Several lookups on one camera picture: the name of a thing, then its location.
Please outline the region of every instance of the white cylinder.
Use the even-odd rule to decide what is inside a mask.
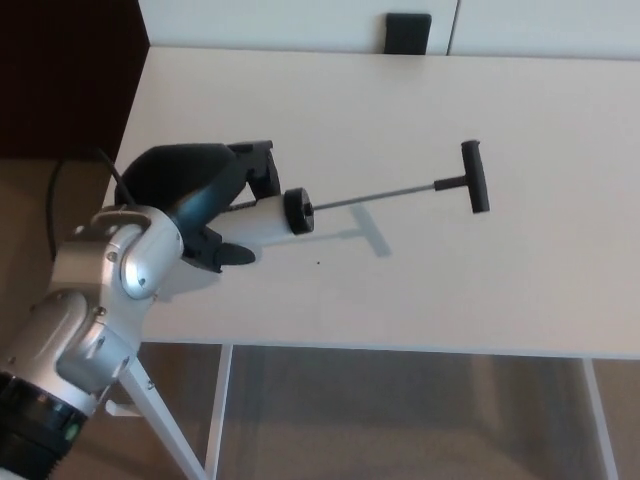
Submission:
[[[244,247],[272,245],[295,236],[280,195],[260,200],[253,207],[218,215],[208,227],[222,235],[222,241]]]

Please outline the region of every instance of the t-handle tool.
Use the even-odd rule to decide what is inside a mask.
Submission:
[[[402,190],[374,193],[373,195],[354,197],[347,200],[325,203],[323,205],[314,205],[313,210],[317,212],[318,210],[344,207],[355,203],[400,197],[411,193],[424,192],[425,190],[435,190],[439,192],[441,190],[449,190],[450,188],[468,187],[473,213],[488,212],[490,210],[489,194],[487,193],[487,183],[484,178],[484,169],[482,168],[478,145],[480,145],[478,140],[468,140],[462,144],[462,161],[464,163],[465,174],[460,177],[444,178],[419,187],[403,188]]]

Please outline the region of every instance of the black cable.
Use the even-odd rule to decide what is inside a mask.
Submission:
[[[56,183],[58,182],[58,175],[64,165],[65,160],[58,160],[56,166],[53,167],[51,176],[49,177],[49,185],[47,185],[47,199],[45,201],[45,221],[47,225],[47,244],[49,245],[49,254],[51,255],[51,261],[56,259],[56,236],[53,228],[53,199],[56,193]]]
[[[116,188],[120,190],[122,197],[125,199],[127,205],[135,205],[136,202],[131,195],[131,192],[124,184],[120,173],[116,169],[115,165],[111,159],[107,156],[106,153],[101,148],[97,148],[96,154],[98,158],[104,163],[109,171],[111,172],[111,176],[116,181]],[[56,236],[53,226],[53,200],[55,198],[56,193],[56,184],[58,182],[58,176],[60,175],[60,170],[62,170],[62,166],[65,164],[66,160],[58,160],[56,166],[53,167],[53,171],[51,172],[51,176],[49,177],[49,184],[47,185],[47,198],[45,201],[45,221],[47,227],[47,244],[49,246],[49,254],[51,255],[51,261],[55,261],[56,259]]]
[[[111,176],[115,179],[116,188],[120,190],[120,194],[124,198],[125,204],[129,206],[135,205],[136,201],[133,199],[133,195],[131,195],[131,192],[122,181],[122,177],[120,176],[120,173],[118,173],[118,170],[116,169],[111,159],[107,156],[106,153],[104,153],[104,150],[102,150],[101,148],[97,148],[96,153],[98,154],[98,157],[100,158],[100,160],[102,160],[102,162],[107,166],[107,168],[111,172]]]

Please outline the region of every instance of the metal rod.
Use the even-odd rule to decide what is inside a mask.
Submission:
[[[400,197],[402,195],[409,195],[411,193],[424,192],[426,190],[434,190],[433,183],[429,185],[422,185],[420,187],[403,188],[402,190],[394,190],[392,192],[374,193],[373,195],[365,195],[364,197],[349,198],[347,200],[339,200],[337,202],[325,203],[324,205],[314,205],[313,209],[328,210],[330,208],[344,207],[346,205],[353,205],[354,203],[370,202],[371,200],[380,200],[383,198]]]

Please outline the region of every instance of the white table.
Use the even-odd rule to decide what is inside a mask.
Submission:
[[[283,187],[323,203],[461,174],[477,138],[492,211],[460,189],[318,212],[254,265],[180,265],[146,339],[640,357],[638,84],[640,63],[152,48],[121,171],[270,139]]]

